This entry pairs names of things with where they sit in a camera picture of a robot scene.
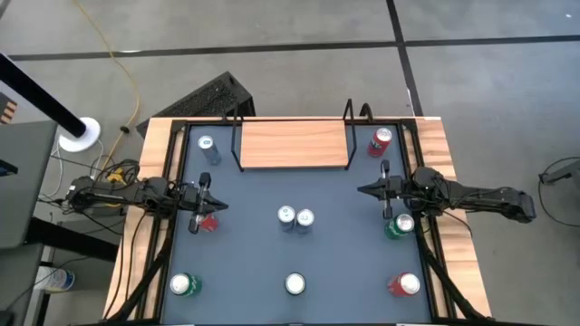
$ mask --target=wooden board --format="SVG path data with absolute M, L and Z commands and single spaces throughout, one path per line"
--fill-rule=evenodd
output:
M 409 117 L 377 117 L 377 119 L 398 119 Z M 316 123 L 322 122 L 324 120 L 342 122 L 340 117 L 275 117 L 275 118 L 265 118 L 265 117 L 245 117 L 245 121 L 250 120 L 309 120 L 315 121 Z M 154 177 L 161 176 L 163 172 L 163 164 L 165 162 L 165 156 L 167 154 L 168 143 L 169 143 L 169 131 L 171 127 L 172 118 L 155 118 L 150 120 L 150 126 L 145 138 L 145 143 L 143 145 L 143 151 L 140 158 L 140 177 Z M 220 120 L 220 118 L 188 118 L 188 120 Z M 445 130 L 443 129 L 443 123 L 440 118 L 417 118 L 418 133 L 420 138 L 420 144 L 422 149 L 422 156 L 425 160 L 427 166 L 437 169 L 445 177 L 449 179 L 455 179 L 455 170 L 453 168 L 453 162 L 450 155 L 450 149 L 447 144 L 447 139 L 445 137 Z M 415 157 L 412 152 L 412 143 L 410 138 L 406 137 L 407 147 L 409 149 L 410 162 L 416 162 Z M 175 167 L 179 162 L 179 146 L 180 141 L 176 142 L 176 149 L 174 150 L 174 157 L 171 163 L 171 175 L 175 175 Z M 461 211 L 454 211 L 453 214 L 464 221 L 466 220 L 465 214 Z M 135 227 L 140 219 L 140 210 L 136 208 L 131 208 L 127 214 L 127 221 L 124 228 L 125 239 L 131 239 L 132 235 L 135 233 Z M 150 240 L 152 221 L 147 217 L 143 220 L 140 225 L 139 232 L 135 238 L 134 253 L 133 253 L 133 268 L 131 270 L 130 277 L 127 277 L 127 272 L 129 269 L 128 259 L 123 260 L 121 266 L 120 256 L 117 257 L 117 263 L 113 270 L 113 275 L 111 278 L 111 286 L 109 289 L 109 294 L 107 296 L 107 302 L 105 305 L 105 310 L 111 304 L 112 298 L 115 294 L 115 289 L 117 287 L 117 280 L 119 277 L 120 270 L 123 270 L 121 277 L 121 286 L 117 299 L 115 300 L 112 308 L 111 314 L 114 314 L 121 307 L 125 298 L 125 289 L 130 279 L 130 292 L 132 288 L 139 282 L 143 275 L 143 267 L 145 263 L 145 253 Z M 442 216 L 438 219 L 438 226 L 440 230 L 440 238 L 443 245 L 443 252 L 445 255 L 448 273 L 453 282 L 458 286 L 459 290 L 465 295 L 465 297 L 471 302 L 479 312 L 489 316 L 489 305 L 483 286 L 483 281 L 481 279 L 481 274 L 479 272 L 478 259 L 475 253 L 475 248 L 469 236 L 469 232 L 464 225 L 455 221 L 454 219 L 446 216 Z M 163 225 L 162 231 L 159 234 L 158 248 L 162 243 L 165 235 L 165 226 Z M 131 250 L 131 241 L 126 241 L 123 244 L 124 256 L 129 257 L 129 252 Z M 443 301 L 442 290 L 440 288 L 440 283 L 437 282 L 437 277 L 433 274 L 433 279 L 435 282 L 435 296 L 438 304 L 438 311 L 441 316 L 445 316 L 445 302 Z M 158 279 L 151 283 L 148 300 L 145 310 L 145 318 L 150 318 L 153 315 L 153 302 L 155 295 L 158 290 Z
M 345 167 L 343 121 L 244 122 L 242 168 Z
M 417 131 L 425 166 L 438 170 L 449 180 L 456 180 L 455 168 L 441 119 L 417 118 Z M 410 161 L 414 163 L 416 160 L 412 154 L 410 138 L 407 137 L 406 140 Z M 468 222 L 463 210 L 450 210 L 449 212 L 462 221 Z M 445 214 L 437 218 L 437 225 L 449 277 L 478 312 L 491 316 L 488 297 L 469 230 L 461 222 Z M 431 244 L 431 233 L 427 233 L 425 237 Z M 431 279 L 436 289 L 435 296 L 439 316 L 447 317 L 441 283 L 433 271 L 431 271 Z M 461 317 L 461 312 L 458 309 L 456 311 L 458 317 Z

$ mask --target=wooden platform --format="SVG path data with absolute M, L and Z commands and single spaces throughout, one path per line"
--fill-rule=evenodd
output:
M 344 122 L 244 122 L 240 155 L 242 168 L 345 167 Z

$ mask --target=black pole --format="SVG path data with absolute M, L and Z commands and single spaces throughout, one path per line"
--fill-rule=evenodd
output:
M 30 219 L 26 242 L 49 245 L 109 262 L 115 261 L 119 250 L 116 244 L 71 231 L 36 217 Z
M 50 119 L 56 121 L 74 137 L 84 134 L 86 126 L 5 55 L 0 54 L 0 81 L 31 102 Z

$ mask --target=can lid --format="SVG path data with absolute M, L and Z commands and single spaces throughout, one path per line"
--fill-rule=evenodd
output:
M 179 273 L 171 277 L 171 282 L 169 283 L 169 288 L 175 294 L 183 294 L 189 288 L 189 278 L 184 273 Z
M 415 294 L 419 291 L 421 287 L 421 283 L 419 283 L 419 279 L 417 278 L 417 276 L 411 274 L 411 273 L 406 273 L 401 277 L 401 288 L 407 293 L 407 294 Z
M 198 146 L 201 149 L 209 149 L 214 144 L 214 140 L 210 136 L 201 136 L 198 140 Z
M 290 206 L 282 206 L 278 209 L 278 219 L 282 222 L 291 222 L 294 220 L 295 212 Z
M 314 223 L 314 213 L 310 209 L 303 209 L 298 212 L 296 221 L 299 225 L 309 226 Z
M 286 277 L 286 290 L 291 294 L 300 294 L 305 290 L 305 278 L 299 273 L 291 273 Z
M 377 130 L 377 138 L 381 141 L 389 141 L 392 138 L 391 131 L 386 128 L 380 128 Z
M 401 231 L 410 232 L 415 227 L 415 221 L 410 215 L 401 214 L 397 216 L 397 227 L 399 227 Z

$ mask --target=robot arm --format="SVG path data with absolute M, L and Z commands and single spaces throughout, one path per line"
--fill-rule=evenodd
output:
M 536 218 L 532 197 L 511 187 L 466 187 L 425 167 L 417 168 L 411 180 L 389 177 L 388 160 L 381 163 L 381 171 L 382 177 L 377 182 L 358 187 L 358 190 L 384 202 L 385 219 L 392 218 L 392 199 L 402 199 L 410 210 L 433 216 L 440 216 L 447 208 L 461 208 L 499 213 L 520 223 Z
M 65 199 L 76 211 L 102 203 L 137 206 L 161 218 L 171 217 L 176 210 L 205 216 L 227 208 L 227 204 L 211 196 L 210 185 L 211 176 L 207 172 L 200 175 L 198 188 L 193 184 L 175 186 L 163 177 L 143 179 L 129 185 L 79 177 L 71 183 Z

